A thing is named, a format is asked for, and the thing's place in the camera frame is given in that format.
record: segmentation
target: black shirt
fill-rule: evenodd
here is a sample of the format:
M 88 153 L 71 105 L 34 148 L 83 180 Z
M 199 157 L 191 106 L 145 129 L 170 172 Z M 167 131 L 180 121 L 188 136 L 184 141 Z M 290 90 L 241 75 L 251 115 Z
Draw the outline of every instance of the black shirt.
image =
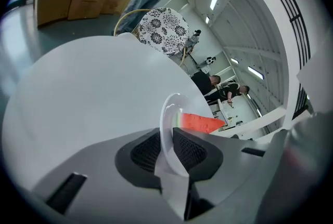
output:
M 228 92 L 231 92 L 232 93 L 231 97 L 239 96 L 241 95 L 239 93 L 239 88 L 240 88 L 239 84 L 231 83 L 227 87 L 224 87 L 220 90 L 220 95 L 227 98 Z
M 192 76 L 192 81 L 198 86 L 203 95 L 208 94 L 212 90 L 212 83 L 209 76 L 204 72 L 197 72 Z

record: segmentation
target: watermelon slice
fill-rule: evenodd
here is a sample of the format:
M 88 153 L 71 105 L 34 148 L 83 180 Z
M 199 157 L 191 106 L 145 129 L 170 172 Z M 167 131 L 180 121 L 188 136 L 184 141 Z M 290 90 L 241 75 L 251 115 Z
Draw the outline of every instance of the watermelon slice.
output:
M 215 119 L 202 117 L 196 114 L 179 113 L 178 114 L 178 127 L 187 128 L 196 131 L 200 131 L 205 134 L 217 130 L 224 126 L 225 122 Z

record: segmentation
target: gray floor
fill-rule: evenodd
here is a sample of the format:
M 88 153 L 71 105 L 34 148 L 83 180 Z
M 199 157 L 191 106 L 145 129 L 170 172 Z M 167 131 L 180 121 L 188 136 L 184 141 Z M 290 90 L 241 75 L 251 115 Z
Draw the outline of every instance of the gray floor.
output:
M 14 9 L 0 23 L 0 127 L 5 107 L 26 69 L 52 49 L 75 39 L 111 35 L 117 15 L 101 15 L 96 19 L 59 21 L 41 29 L 36 28 L 32 5 Z M 179 57 L 171 58 L 180 64 Z M 198 70 L 191 57 L 182 69 L 189 75 Z

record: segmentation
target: white ceiling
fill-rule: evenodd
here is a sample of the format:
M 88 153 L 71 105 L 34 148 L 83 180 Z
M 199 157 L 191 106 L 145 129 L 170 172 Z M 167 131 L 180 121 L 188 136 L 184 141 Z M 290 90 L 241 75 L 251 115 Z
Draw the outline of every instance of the white ceiling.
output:
M 279 48 L 272 28 L 255 0 L 219 0 L 214 11 L 211 0 L 188 0 L 224 47 L 240 84 L 250 87 L 250 96 L 264 115 L 283 104 L 284 81 Z M 264 75 L 261 80 L 248 71 L 250 66 Z M 270 131 L 280 127 L 277 121 L 268 126 Z

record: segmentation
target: white plate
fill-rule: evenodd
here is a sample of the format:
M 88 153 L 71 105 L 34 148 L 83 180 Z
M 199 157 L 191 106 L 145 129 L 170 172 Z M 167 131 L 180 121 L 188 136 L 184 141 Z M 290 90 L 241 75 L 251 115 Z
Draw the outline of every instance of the white plate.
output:
M 183 177 L 188 177 L 188 173 L 173 150 L 172 136 L 173 127 L 176 127 L 177 113 L 190 113 L 189 108 L 190 101 L 188 97 L 181 94 L 172 94 L 166 99 L 160 117 L 161 147 L 165 159 L 171 169 Z

